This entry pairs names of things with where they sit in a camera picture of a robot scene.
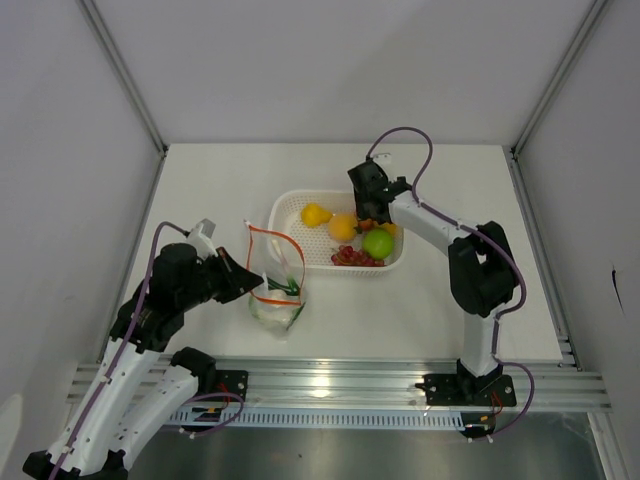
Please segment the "green leafy vegetable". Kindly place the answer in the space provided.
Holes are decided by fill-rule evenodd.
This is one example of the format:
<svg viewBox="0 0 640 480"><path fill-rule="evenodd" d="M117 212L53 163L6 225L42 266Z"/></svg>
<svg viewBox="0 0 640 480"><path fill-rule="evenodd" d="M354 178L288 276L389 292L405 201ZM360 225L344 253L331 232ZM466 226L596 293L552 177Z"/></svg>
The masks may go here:
<svg viewBox="0 0 640 480"><path fill-rule="evenodd" d="M291 276L287 277L285 280L276 280L270 276L267 276L266 280L267 280L267 294L270 290L276 290L276 289L283 290L290 298L290 302L294 305L297 305L297 312L294 316L294 322L293 322L293 325L294 325L295 322L298 320L298 318L301 316L306 306L305 293L301 285L297 282L295 278Z"/></svg>

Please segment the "red grape bunch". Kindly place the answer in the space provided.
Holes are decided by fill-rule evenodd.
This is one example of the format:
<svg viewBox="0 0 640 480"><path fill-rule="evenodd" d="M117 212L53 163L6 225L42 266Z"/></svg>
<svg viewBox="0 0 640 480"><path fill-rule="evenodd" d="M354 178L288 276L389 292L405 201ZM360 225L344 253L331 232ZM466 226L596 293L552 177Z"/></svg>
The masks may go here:
<svg viewBox="0 0 640 480"><path fill-rule="evenodd" d="M385 266L384 260L376 260L364 250L356 250L350 245L340 245L331 255L331 261L335 266L381 268Z"/></svg>

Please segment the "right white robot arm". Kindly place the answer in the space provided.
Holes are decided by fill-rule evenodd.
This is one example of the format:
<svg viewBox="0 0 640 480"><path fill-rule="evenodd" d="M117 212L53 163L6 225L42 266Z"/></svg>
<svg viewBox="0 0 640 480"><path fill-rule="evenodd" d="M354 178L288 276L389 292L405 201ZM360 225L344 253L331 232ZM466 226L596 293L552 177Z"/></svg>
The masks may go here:
<svg viewBox="0 0 640 480"><path fill-rule="evenodd" d="M491 221L468 226L421 200L404 177L392 181L372 159L348 171L357 214L390 222L434 246L448 260L449 285L464 312L463 353L466 371L456 380L468 403L489 396L489 374L498 369L497 343L502 316L520 309L527 297L504 229Z"/></svg>

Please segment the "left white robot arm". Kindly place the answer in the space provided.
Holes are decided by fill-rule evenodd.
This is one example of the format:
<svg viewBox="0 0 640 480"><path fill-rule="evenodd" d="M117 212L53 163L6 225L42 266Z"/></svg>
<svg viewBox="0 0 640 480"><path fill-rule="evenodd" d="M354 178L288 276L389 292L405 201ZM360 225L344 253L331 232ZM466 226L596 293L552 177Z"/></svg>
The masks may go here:
<svg viewBox="0 0 640 480"><path fill-rule="evenodd" d="M227 388L215 359L192 347L175 353L161 379L135 402L185 315L204 303L226 304L262 284L222 247L173 243L153 249L142 282L119 310L99 370L63 433L28 455L33 479L125 479L141 450L169 417L192 401L244 404Z"/></svg>

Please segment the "clear orange zip top bag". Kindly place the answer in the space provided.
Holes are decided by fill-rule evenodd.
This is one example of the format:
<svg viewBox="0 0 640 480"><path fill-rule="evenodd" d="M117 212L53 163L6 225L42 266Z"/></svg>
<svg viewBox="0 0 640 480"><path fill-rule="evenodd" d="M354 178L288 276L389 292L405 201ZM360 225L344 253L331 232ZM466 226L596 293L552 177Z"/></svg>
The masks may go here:
<svg viewBox="0 0 640 480"><path fill-rule="evenodd" d="M272 336L285 340L307 302L306 264L298 243L290 236L245 222L248 250L245 267L262 284L249 296L252 317Z"/></svg>

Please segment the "green yellow mango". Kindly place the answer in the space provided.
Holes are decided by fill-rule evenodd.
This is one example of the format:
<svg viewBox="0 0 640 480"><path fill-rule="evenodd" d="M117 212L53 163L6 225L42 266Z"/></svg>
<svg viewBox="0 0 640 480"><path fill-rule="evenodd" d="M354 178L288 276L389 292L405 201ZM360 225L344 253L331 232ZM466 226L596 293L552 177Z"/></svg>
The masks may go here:
<svg viewBox="0 0 640 480"><path fill-rule="evenodd" d="M377 227L386 231L391 236L395 236L397 233L397 226L393 223L382 223L382 224L378 224Z"/></svg>

